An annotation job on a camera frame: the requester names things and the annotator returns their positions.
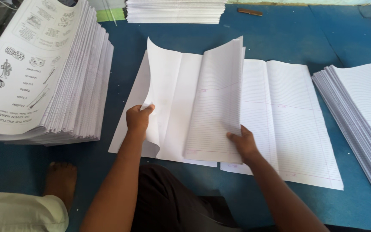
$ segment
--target forearm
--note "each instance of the forearm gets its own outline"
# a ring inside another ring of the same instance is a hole
[[[138,190],[142,135],[128,132],[110,172],[86,213],[80,231],[131,230]]]
[[[328,232],[307,205],[286,185],[260,155],[248,165],[281,232]]]

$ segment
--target bare foot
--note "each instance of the bare foot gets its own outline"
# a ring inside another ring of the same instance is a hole
[[[48,167],[47,180],[43,196],[59,197],[70,211],[74,199],[77,167],[65,162],[52,162]]]

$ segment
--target green paper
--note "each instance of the green paper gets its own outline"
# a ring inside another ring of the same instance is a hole
[[[122,8],[111,9],[116,20],[125,20]],[[109,9],[97,10],[97,22],[114,21]]]

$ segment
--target flute illustration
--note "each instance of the flute illustration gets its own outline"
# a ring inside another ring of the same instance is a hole
[[[3,70],[3,73],[1,74],[1,78],[7,78],[11,74],[12,67],[11,64],[8,63],[8,60],[4,62],[3,65],[1,65],[1,69]]]
[[[45,87],[40,92],[40,94],[31,103],[28,104],[28,106],[27,106],[28,107],[28,110],[34,108],[34,106],[36,104],[38,104],[41,101],[41,99],[44,98],[47,95],[48,91],[49,91],[49,88]]]

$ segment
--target brown object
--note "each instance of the brown object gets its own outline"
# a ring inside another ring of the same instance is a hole
[[[241,13],[263,16],[263,13],[261,11],[255,11],[255,10],[251,10],[251,9],[238,8],[237,11],[241,12]]]

